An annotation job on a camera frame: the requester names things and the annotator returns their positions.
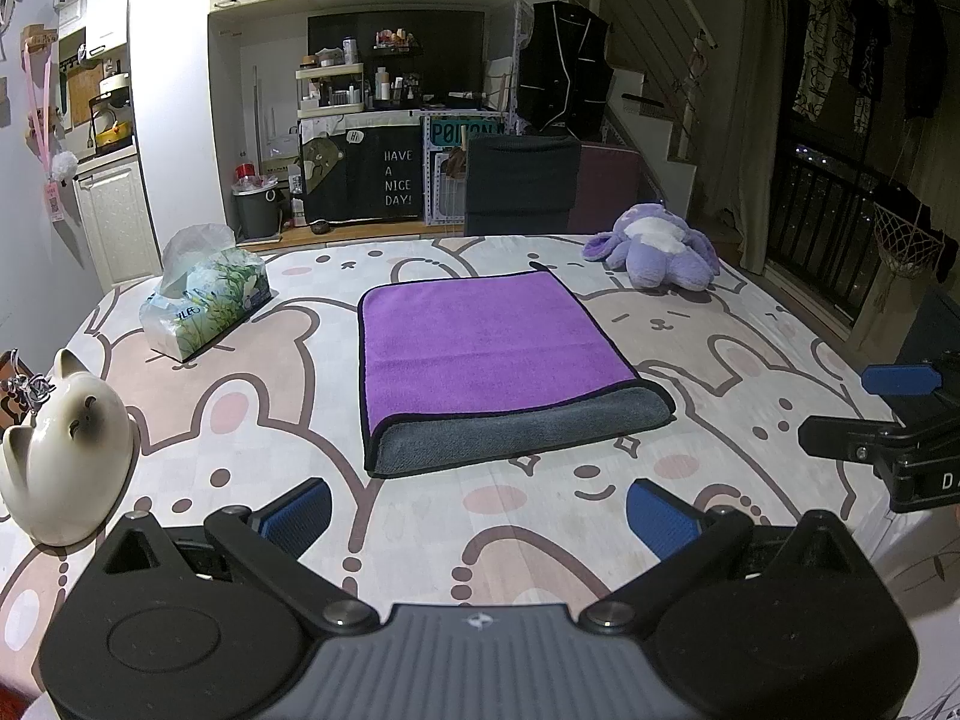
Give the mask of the maroon panel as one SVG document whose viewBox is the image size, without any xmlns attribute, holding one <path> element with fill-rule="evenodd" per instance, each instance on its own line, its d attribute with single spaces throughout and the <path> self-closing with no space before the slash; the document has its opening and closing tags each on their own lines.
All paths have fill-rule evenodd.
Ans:
<svg viewBox="0 0 960 720">
<path fill-rule="evenodd" d="M 638 200 L 643 158 L 634 149 L 583 143 L 568 231 L 608 231 Z"/>
</svg>

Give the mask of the dark folded chair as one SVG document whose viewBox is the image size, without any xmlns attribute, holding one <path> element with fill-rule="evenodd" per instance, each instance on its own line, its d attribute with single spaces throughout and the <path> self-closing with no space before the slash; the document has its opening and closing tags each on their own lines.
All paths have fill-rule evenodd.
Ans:
<svg viewBox="0 0 960 720">
<path fill-rule="evenodd" d="M 485 135 L 467 148 L 467 236 L 565 232 L 581 144 L 573 137 Z"/>
</svg>

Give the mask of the black have a nice day cloth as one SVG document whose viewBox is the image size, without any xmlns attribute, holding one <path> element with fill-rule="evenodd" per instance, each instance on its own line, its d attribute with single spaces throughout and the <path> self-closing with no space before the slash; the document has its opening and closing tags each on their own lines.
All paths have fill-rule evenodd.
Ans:
<svg viewBox="0 0 960 720">
<path fill-rule="evenodd" d="M 425 213 L 420 125 L 348 128 L 301 142 L 308 223 L 421 220 Z"/>
</svg>

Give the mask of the teal poster sign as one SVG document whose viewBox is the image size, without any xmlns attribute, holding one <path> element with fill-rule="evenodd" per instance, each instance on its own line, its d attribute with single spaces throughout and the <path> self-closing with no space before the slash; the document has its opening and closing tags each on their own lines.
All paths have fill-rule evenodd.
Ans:
<svg viewBox="0 0 960 720">
<path fill-rule="evenodd" d="M 462 224 L 466 217 L 467 146 L 506 132 L 505 114 L 489 110 L 427 110 L 423 114 L 423 190 L 428 226 Z"/>
</svg>

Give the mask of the white ceramic cat figurine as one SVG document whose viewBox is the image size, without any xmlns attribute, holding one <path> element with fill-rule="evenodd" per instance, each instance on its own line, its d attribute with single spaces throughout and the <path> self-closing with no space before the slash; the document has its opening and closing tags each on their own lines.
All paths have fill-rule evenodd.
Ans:
<svg viewBox="0 0 960 720">
<path fill-rule="evenodd" d="M 71 546 L 116 507 L 137 449 L 124 402 L 67 348 L 50 369 L 52 394 L 3 433 L 2 499 L 37 543 Z"/>
</svg>

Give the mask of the bunny pattern table cloth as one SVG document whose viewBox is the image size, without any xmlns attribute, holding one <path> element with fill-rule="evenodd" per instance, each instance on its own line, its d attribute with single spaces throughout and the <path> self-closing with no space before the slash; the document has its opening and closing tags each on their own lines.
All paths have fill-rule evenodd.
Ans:
<svg viewBox="0 0 960 720">
<path fill-rule="evenodd" d="M 151 281 L 71 335 L 139 431 L 122 511 L 190 527 L 315 476 L 331 522 L 304 562 L 378 610 L 579 611 L 659 557 L 641 479 L 761 525 L 828 509 L 918 640 L 903 715 L 957 715 L 957 511 L 896 515 L 869 466 L 804 452 L 806 419 L 892 408 L 734 268 L 638 291 L 535 236 L 327 245 L 265 271 L 270 301 L 187 361 L 146 338 Z"/>
</svg>

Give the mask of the purple plush bunny toy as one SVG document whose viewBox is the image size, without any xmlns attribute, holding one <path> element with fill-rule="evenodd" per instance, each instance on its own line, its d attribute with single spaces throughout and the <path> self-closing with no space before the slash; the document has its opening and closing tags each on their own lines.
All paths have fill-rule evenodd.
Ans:
<svg viewBox="0 0 960 720">
<path fill-rule="evenodd" d="M 721 273 L 711 241 L 658 203 L 638 203 L 608 232 L 584 244 L 583 257 L 607 270 L 623 271 L 635 289 L 706 291 Z"/>
</svg>

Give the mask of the black hanging garment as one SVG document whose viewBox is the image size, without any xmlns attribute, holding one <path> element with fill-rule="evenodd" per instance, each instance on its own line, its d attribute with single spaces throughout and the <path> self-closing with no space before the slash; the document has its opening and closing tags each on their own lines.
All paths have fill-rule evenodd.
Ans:
<svg viewBox="0 0 960 720">
<path fill-rule="evenodd" d="M 534 5 L 534 26 L 519 54 L 517 114 L 532 132 L 568 132 L 598 142 L 613 68 L 605 58 L 608 24 L 581 5 Z"/>
</svg>

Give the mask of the grey trash bin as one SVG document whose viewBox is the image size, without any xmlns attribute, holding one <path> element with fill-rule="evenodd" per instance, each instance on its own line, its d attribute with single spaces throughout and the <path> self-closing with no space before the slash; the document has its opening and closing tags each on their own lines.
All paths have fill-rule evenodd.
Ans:
<svg viewBox="0 0 960 720">
<path fill-rule="evenodd" d="M 275 181 L 231 188 L 243 241 L 265 241 L 280 234 L 281 192 Z"/>
</svg>

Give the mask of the white countertop shelf rack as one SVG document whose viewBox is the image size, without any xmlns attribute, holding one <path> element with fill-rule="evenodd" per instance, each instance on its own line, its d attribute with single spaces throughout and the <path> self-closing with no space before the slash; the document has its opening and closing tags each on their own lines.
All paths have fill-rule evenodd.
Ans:
<svg viewBox="0 0 960 720">
<path fill-rule="evenodd" d="M 364 110 L 361 64 L 298 68 L 295 80 L 300 121 L 356 114 Z"/>
</svg>

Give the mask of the tissue pack with plastic bag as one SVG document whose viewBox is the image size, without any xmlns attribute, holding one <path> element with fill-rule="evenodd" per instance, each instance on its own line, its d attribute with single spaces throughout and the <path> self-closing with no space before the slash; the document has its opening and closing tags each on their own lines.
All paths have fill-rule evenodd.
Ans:
<svg viewBox="0 0 960 720">
<path fill-rule="evenodd" d="M 187 226 L 167 243 L 163 273 L 140 307 L 149 348 L 184 362 L 272 299 L 267 265 L 226 224 Z"/>
</svg>

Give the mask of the purple and grey towel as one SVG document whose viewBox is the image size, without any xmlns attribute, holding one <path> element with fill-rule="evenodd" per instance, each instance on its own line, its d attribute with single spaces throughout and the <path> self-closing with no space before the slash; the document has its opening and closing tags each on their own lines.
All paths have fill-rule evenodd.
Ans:
<svg viewBox="0 0 960 720">
<path fill-rule="evenodd" d="M 364 470 L 403 478 L 669 424 L 643 379 L 547 270 L 383 284 L 358 304 Z"/>
</svg>

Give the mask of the white kitchen cabinet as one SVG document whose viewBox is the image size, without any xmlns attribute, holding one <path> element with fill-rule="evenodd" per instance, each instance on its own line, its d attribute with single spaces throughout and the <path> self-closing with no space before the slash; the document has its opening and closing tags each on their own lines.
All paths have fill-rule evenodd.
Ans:
<svg viewBox="0 0 960 720">
<path fill-rule="evenodd" d="M 76 201 L 89 252 L 104 291 L 156 277 L 161 255 L 149 216 L 137 153 L 82 167 L 75 179 Z"/>
</svg>

